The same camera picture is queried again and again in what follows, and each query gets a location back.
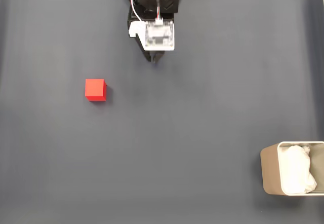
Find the white tissue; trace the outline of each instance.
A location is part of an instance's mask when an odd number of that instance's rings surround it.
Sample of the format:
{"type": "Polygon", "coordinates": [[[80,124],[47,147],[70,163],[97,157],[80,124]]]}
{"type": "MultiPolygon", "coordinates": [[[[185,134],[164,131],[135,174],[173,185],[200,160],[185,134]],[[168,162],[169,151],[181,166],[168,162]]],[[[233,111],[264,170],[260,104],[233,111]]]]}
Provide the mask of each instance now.
{"type": "Polygon", "coordinates": [[[309,172],[309,151],[308,146],[279,147],[281,185],[287,194],[306,194],[315,190],[317,183],[309,172]]]}

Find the black mount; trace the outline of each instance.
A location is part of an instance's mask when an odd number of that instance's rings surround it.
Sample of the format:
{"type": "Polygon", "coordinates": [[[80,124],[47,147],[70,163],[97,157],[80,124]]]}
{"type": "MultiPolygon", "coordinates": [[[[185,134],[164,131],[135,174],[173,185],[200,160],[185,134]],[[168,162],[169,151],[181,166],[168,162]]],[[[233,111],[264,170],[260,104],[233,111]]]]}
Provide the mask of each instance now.
{"type": "MultiPolygon", "coordinates": [[[[154,21],[156,18],[156,1],[155,0],[133,0],[134,8],[137,14],[144,21],[154,21]]],[[[165,21],[174,21],[174,14],[178,12],[179,0],[160,0],[160,15],[165,21]]],[[[128,29],[132,21],[138,18],[135,16],[132,6],[130,6],[127,25],[128,29]]],[[[149,62],[156,63],[163,56],[164,51],[145,51],[138,36],[135,38],[137,44],[140,46],[145,58],[149,62]]]]}

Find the gray mat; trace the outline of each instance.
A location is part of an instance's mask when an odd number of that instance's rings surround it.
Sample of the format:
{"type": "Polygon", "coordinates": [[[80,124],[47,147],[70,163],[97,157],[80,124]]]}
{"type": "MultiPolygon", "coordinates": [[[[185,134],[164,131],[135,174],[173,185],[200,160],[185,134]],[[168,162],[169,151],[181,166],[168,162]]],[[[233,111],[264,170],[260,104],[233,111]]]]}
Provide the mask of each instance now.
{"type": "Polygon", "coordinates": [[[0,223],[323,223],[263,191],[259,156],[323,139],[322,0],[181,0],[156,66],[128,10],[2,0],[0,223]]]}

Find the red cube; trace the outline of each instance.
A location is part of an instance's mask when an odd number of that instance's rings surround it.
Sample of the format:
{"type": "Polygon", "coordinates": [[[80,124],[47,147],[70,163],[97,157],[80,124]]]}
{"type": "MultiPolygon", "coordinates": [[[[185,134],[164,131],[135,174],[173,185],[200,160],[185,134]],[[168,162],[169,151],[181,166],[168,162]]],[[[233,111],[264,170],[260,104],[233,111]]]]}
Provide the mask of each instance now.
{"type": "Polygon", "coordinates": [[[86,98],[89,101],[105,101],[107,85],[104,79],[86,79],[86,98]]]}

